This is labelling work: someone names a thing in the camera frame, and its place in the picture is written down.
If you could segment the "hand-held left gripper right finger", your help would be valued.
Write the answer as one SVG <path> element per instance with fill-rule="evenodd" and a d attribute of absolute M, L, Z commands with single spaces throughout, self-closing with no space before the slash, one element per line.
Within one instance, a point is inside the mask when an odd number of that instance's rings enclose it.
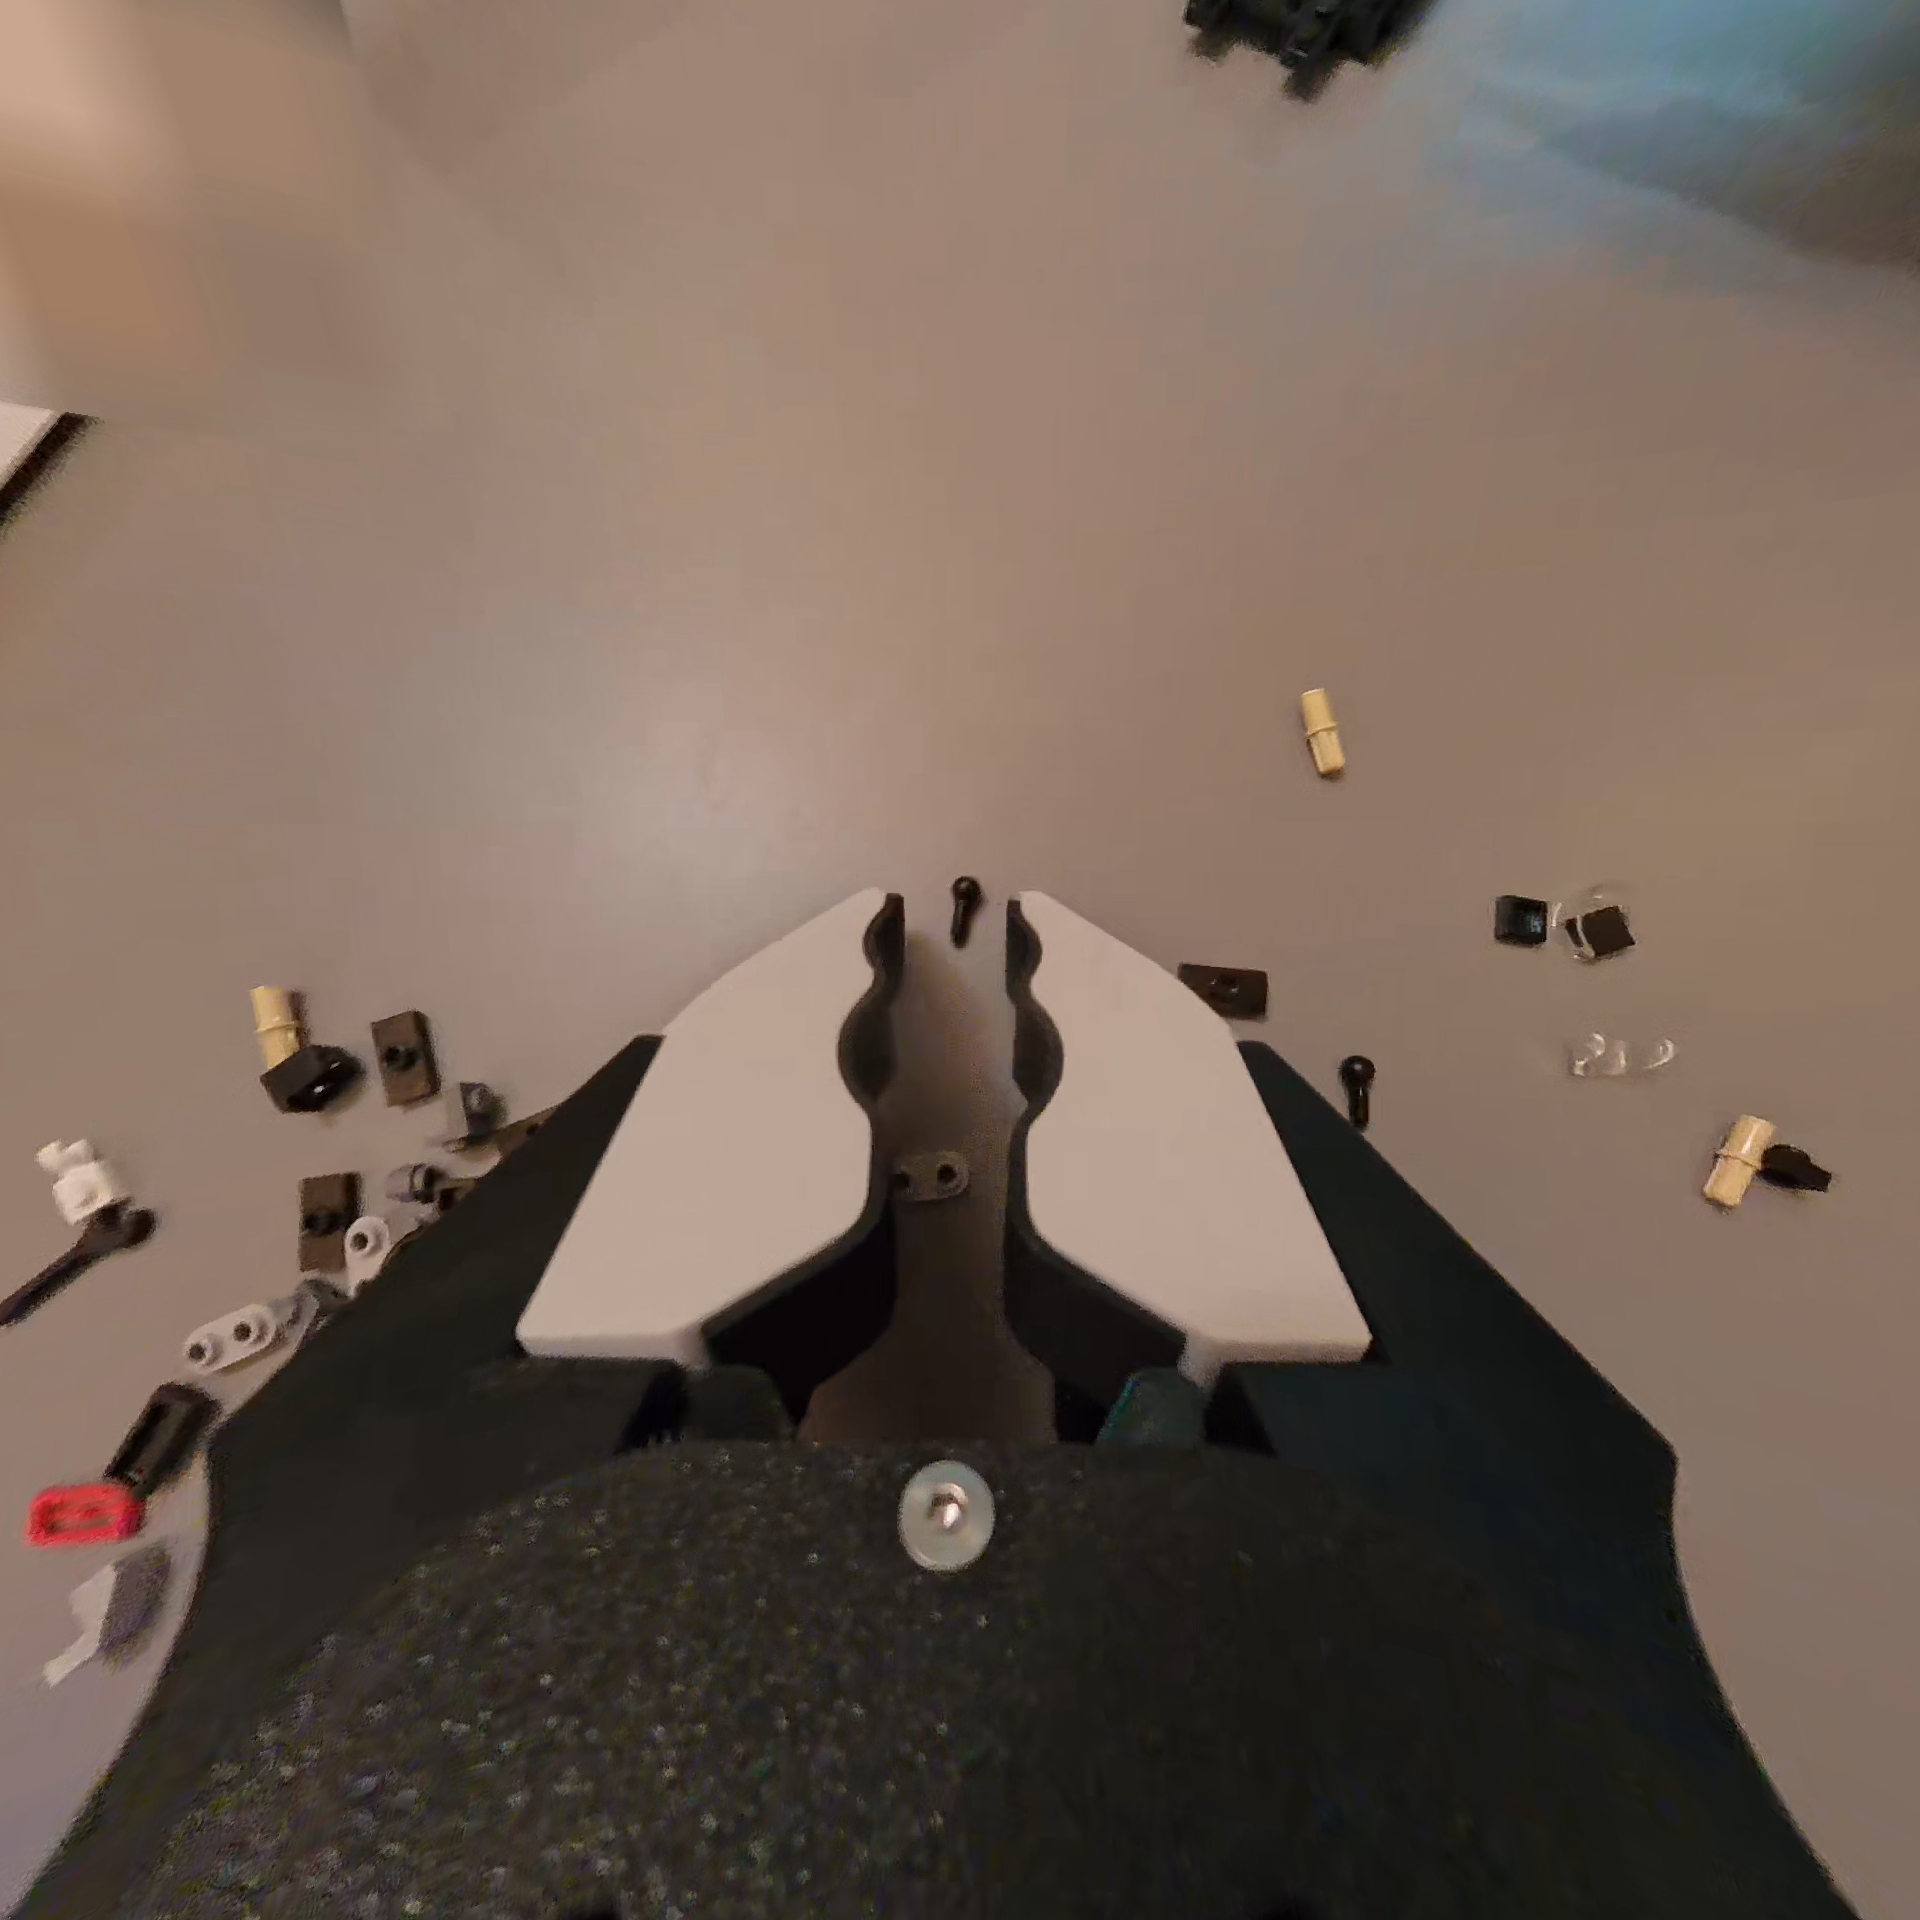
<path fill-rule="evenodd" d="M 1365 1361 L 1370 1322 L 1234 1031 L 1043 889 L 1007 908 L 1007 993 L 1007 1322 L 1026 1356 L 1055 1385 Z"/>

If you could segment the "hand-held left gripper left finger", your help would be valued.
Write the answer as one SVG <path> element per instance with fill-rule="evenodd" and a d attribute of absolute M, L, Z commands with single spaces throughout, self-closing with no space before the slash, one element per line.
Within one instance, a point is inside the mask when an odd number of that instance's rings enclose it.
<path fill-rule="evenodd" d="M 859 889 L 663 1024 L 517 1311 L 531 1356 L 751 1367 L 810 1395 L 891 1327 L 900 965 L 907 898 Z"/>

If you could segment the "pile of small toy bricks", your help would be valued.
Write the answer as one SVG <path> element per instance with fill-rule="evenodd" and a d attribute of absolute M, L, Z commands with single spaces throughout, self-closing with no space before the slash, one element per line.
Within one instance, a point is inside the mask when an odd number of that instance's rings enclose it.
<path fill-rule="evenodd" d="M 420 1007 L 446 1089 L 493 1083 L 511 1113 L 560 1106 L 705 980 L 859 889 L 900 889 L 908 957 L 884 1163 L 974 1167 L 974 1197 L 908 1209 L 907 1327 L 827 1418 L 854 1435 L 1015 1429 L 1043 1376 L 987 1302 L 1015 1089 L 997 898 L 1048 889 L 1150 951 L 1277 965 L 1244 1024 L 1335 1089 L 1338 1049 L 1385 1070 L 1377 1137 L 1423 1189 L 1455 1189 L 1522 1292 L 1572 1311 L 1625 1385 L 1698 1376 L 1816 1322 L 1819 1256 L 1864 1182 L 1827 1113 L 1788 1142 L 1840 1169 L 1829 1197 L 1751 1189 L 1711 1222 L 1690 1197 L 1726 1106 L 1716 1034 L 1661 987 L 1680 975 L 1680 834 L 1625 797 L 1632 834 L 1589 834 L 1602 791 L 1572 739 L 1506 739 L 1516 773 L 1455 812 L 1390 773 L 1338 797 L 1286 746 L 1286 698 L 1122 686 L 1092 700 L 936 692 L 780 707 L 685 686 L 434 686 L 446 712 L 378 700 L 242 714 L 238 686 L 3 692 L 3 1292 L 71 1228 L 33 1167 L 96 1142 L 159 1242 L 101 1259 L 3 1335 L 3 1724 L 113 1724 L 163 1652 L 45 1693 L 67 1591 L 128 1547 L 28 1547 L 19 1506 L 88 1478 L 182 1335 L 299 1292 L 299 1189 L 410 1209 L 391 1167 L 442 1189 L 496 1163 L 446 1147 L 450 1094 L 383 1097 L 371 1020 Z M 957 951 L 950 878 L 982 904 Z"/>

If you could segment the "black studded toy plate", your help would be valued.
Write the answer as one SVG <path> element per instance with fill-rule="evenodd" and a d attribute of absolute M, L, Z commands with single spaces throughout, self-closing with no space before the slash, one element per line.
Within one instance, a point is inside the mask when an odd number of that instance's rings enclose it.
<path fill-rule="evenodd" d="M 1318 97 L 1346 70 L 1382 70 L 1435 0 L 1189 0 L 1183 26 L 1200 58 L 1242 45 L 1284 70 L 1286 97 Z"/>

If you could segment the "grey desk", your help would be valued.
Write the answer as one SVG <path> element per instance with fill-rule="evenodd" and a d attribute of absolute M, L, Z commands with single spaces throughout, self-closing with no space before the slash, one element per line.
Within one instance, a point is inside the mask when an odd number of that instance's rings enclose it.
<path fill-rule="evenodd" d="M 96 423 L 3 529 L 3 692 L 1183 678 L 1437 812 L 1572 739 L 1589 834 L 1647 797 L 1705 878 L 1661 993 L 1711 1094 L 1778 1089 L 1690 1197 L 1829 1197 L 1784 1106 L 1864 1197 L 1816 1322 L 1740 1379 L 1686 1343 L 1665 1409 L 1527 1295 L 1680 1447 L 1804 1836 L 1915 1913 L 1915 5 L 1435 5 L 1318 97 L 1183 5 L 349 26 L 388 379 Z"/>

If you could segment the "white and wood book stand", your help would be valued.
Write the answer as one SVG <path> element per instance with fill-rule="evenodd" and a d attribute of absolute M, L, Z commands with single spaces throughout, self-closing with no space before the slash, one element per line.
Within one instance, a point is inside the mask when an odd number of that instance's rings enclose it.
<path fill-rule="evenodd" d="M 84 413 L 45 413 L 28 401 L 0 401 L 0 512 L 84 434 Z"/>

